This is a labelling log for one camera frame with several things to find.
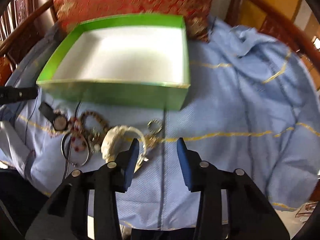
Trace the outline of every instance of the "bangle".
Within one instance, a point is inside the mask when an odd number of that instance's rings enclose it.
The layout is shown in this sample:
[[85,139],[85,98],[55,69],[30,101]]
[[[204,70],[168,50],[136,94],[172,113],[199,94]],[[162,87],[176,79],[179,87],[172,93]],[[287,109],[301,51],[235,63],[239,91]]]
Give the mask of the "bangle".
[[[76,134],[76,135],[78,135],[78,136],[80,136],[80,137],[83,137],[83,141],[84,141],[85,144],[86,144],[86,149],[87,149],[88,154],[87,154],[86,160],[85,160],[82,164],[78,164],[78,163],[71,162],[71,161],[68,160],[68,158],[67,158],[67,156],[66,156],[66,152],[65,152],[64,147],[65,147],[66,139],[67,139],[67,137],[68,137],[70,134]],[[65,160],[66,160],[67,162],[69,162],[69,163],[70,163],[72,166],[74,166],[74,167],[82,167],[82,166],[84,166],[84,165],[88,162],[89,157],[90,157],[90,150],[89,150],[88,142],[87,142],[87,140],[84,138],[84,136],[83,136],[81,133],[77,132],[77,131],[67,132],[66,134],[63,135],[63,138],[62,138],[62,140],[61,140],[61,153],[62,153],[63,157],[65,158]]]
[[148,161],[146,158],[147,155],[147,147],[146,147],[146,139],[143,135],[143,133],[135,128],[135,127],[128,127],[125,125],[116,126],[112,129],[110,129],[103,139],[102,145],[101,145],[101,152],[102,152],[102,158],[106,161],[106,163],[110,161],[114,161],[116,156],[114,153],[114,146],[116,142],[122,137],[126,132],[134,132],[138,134],[138,136],[141,138],[142,141],[142,147],[143,152],[139,154],[138,161],[135,167],[134,172],[136,172],[142,165],[143,161]]

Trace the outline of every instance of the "jewelry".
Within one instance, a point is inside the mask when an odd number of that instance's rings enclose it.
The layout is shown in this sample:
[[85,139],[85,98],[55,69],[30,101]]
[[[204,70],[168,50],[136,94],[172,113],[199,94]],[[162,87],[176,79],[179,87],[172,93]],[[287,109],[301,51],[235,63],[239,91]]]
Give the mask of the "jewelry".
[[55,113],[54,110],[46,102],[42,102],[39,107],[40,113],[52,124],[56,131],[65,131],[68,127],[68,119],[60,113]]
[[116,159],[116,155],[114,153],[115,144],[126,132],[134,132],[138,134],[142,141],[143,153],[139,155],[136,167],[134,169],[134,172],[136,172],[141,167],[142,162],[148,161],[148,158],[146,158],[147,147],[145,137],[143,133],[135,127],[121,125],[110,129],[103,139],[101,145],[102,158],[106,161],[106,163]]
[[162,130],[161,121],[159,121],[157,119],[152,119],[148,123],[148,129],[150,131],[150,134],[146,135],[147,149],[153,149],[161,141],[161,138],[159,138],[157,136]]
[[[87,141],[85,137],[81,134],[81,123],[76,117],[71,117],[68,121],[68,130],[71,132],[71,146],[74,148],[76,152],[84,151],[87,147]],[[76,139],[81,140],[80,145],[76,145],[75,141]]]
[[[84,142],[86,143],[87,158],[86,158],[86,160],[85,160],[82,164],[78,164],[78,163],[71,162],[71,161],[68,160],[68,158],[67,158],[67,156],[66,156],[66,152],[65,152],[64,146],[65,146],[65,143],[66,143],[66,139],[67,139],[67,137],[68,137],[70,134],[72,134],[72,135],[76,134],[76,135],[78,135],[78,136],[80,136],[80,137],[83,137],[83,140],[84,140]],[[61,153],[62,153],[63,157],[65,158],[65,160],[68,161],[68,162],[69,162],[72,166],[74,166],[74,167],[82,167],[82,166],[84,166],[84,165],[88,162],[89,157],[90,157],[90,150],[89,150],[88,143],[87,143],[87,141],[85,140],[84,136],[83,136],[81,133],[77,132],[77,131],[72,131],[72,132],[70,131],[70,132],[68,132],[68,133],[66,133],[66,134],[63,135],[63,138],[62,138],[62,140],[61,140]]]
[[[92,116],[102,127],[102,132],[98,132],[95,128],[87,130],[85,128],[85,120],[88,116]],[[85,111],[79,118],[80,131],[89,142],[89,147],[93,152],[100,152],[103,139],[109,131],[108,122],[104,120],[97,112]]]

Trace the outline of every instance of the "wooden armrest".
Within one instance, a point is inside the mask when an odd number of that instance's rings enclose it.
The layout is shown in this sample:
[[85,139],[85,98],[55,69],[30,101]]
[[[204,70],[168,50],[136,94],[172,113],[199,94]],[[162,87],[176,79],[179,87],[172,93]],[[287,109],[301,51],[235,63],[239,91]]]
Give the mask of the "wooden armrest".
[[[281,26],[290,36],[290,38],[297,44],[300,51],[307,55],[318,72],[320,72],[320,52],[316,49],[316,47],[312,44],[312,42],[302,30],[300,30],[292,23],[291,20],[289,20],[281,12],[274,9],[264,0],[248,1],[252,2],[262,11],[264,11],[270,19],[274,20],[279,26]],[[231,0],[226,17],[226,22],[231,26],[235,26],[238,22],[241,3],[242,0]]]
[[314,66],[320,72],[320,52],[316,49],[316,47],[312,44],[302,30],[295,26],[293,22],[282,13],[268,5],[264,0],[248,1],[265,11],[269,17],[281,25],[287,31],[287,33],[291,35],[291,38],[297,43],[299,48],[302,50],[302,53],[305,53],[310,58]]
[[43,14],[47,9],[53,6],[53,0],[47,1],[44,5],[35,10],[32,14],[28,16],[15,30],[10,33],[10,35],[0,44],[0,56],[3,56],[8,52],[11,44],[15,41],[17,37],[21,35],[24,29],[37,19],[41,14]]

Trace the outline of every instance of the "wristwatch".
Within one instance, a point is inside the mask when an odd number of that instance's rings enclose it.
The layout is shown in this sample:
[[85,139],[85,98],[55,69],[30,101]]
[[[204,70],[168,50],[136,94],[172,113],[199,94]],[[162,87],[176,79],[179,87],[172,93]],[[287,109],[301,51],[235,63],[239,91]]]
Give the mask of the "wristwatch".
[[39,111],[52,123],[56,131],[65,131],[68,129],[68,119],[62,114],[56,114],[46,102],[41,103]]

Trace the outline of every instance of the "green box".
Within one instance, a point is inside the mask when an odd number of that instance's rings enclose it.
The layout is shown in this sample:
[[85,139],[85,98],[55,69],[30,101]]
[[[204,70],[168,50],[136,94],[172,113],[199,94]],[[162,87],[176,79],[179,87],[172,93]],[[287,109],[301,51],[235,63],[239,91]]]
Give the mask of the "green box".
[[183,17],[129,14],[82,22],[37,84],[70,101],[180,110],[190,86]]

